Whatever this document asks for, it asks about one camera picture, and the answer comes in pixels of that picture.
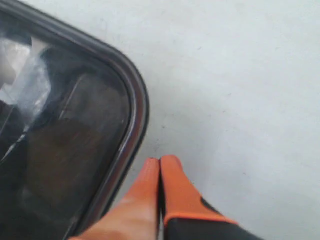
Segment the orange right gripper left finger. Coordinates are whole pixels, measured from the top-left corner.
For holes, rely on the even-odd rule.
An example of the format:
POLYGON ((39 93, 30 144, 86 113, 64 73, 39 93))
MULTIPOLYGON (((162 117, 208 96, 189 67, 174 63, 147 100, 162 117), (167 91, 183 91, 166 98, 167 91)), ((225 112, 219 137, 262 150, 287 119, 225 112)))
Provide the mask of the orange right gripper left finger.
POLYGON ((155 240, 159 230, 160 161, 147 158, 135 182, 101 220, 73 240, 155 240))

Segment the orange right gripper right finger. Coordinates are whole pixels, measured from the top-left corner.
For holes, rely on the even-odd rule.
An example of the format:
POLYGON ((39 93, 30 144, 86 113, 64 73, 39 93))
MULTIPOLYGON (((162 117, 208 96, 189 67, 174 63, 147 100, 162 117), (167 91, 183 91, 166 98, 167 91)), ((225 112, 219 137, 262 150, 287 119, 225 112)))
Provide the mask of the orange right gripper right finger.
POLYGON ((212 207, 184 173, 174 155, 160 159, 163 226, 166 240, 257 240, 212 207))

